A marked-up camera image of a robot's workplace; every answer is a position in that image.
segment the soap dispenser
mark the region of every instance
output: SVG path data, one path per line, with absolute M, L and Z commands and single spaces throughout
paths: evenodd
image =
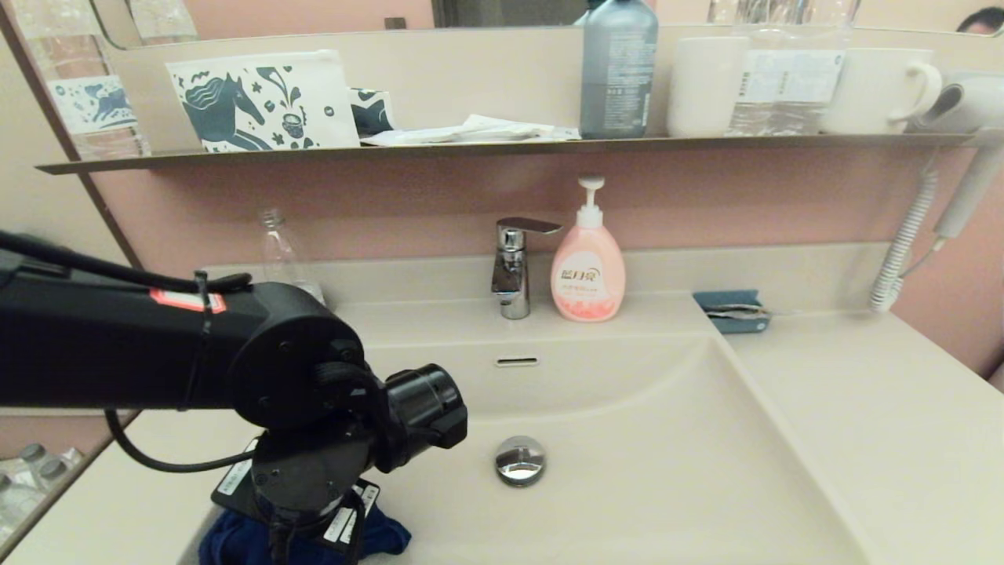
M 551 295 L 558 312 L 575 322 L 603 322 L 617 313 L 624 298 L 624 260 L 620 247 L 603 227 L 596 206 L 600 176 L 582 176 L 585 204 L 575 216 L 575 227 L 565 236 L 551 266 Z

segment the shelf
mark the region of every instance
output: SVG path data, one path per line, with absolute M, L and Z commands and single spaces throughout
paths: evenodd
M 153 157 L 75 161 L 39 165 L 50 175 L 70 175 L 100 171 L 166 169 L 204 165 L 256 163 L 304 163 L 372 159 L 423 159 L 447 157 L 487 157 L 500 155 L 567 155 L 580 153 L 633 153 L 709 149 L 796 149 L 824 147 L 936 147 L 961 146 L 972 139 L 968 134 L 907 133 L 895 135 L 779 135 L 765 137 L 645 137 L 635 139 L 594 139 L 556 143 L 496 143 L 477 145 L 430 145 L 410 147 L 351 147 L 308 151 L 255 151 L 242 153 L 179 153 Z

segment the chrome faucet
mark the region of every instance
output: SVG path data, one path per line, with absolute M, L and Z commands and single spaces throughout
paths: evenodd
M 529 218 L 502 218 L 496 223 L 496 229 L 498 243 L 492 272 L 492 294 L 502 304 L 503 318 L 522 320 L 530 315 L 526 232 L 550 234 L 559 231 L 561 225 Z

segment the towel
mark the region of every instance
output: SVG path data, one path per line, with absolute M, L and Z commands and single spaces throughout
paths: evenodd
M 401 555 L 412 534 L 398 521 L 388 518 L 374 505 L 366 516 L 359 555 Z M 341 565 L 340 553 L 302 538 L 293 537 L 289 565 Z M 268 553 L 268 526 L 226 511 L 199 544 L 200 565 L 272 565 Z

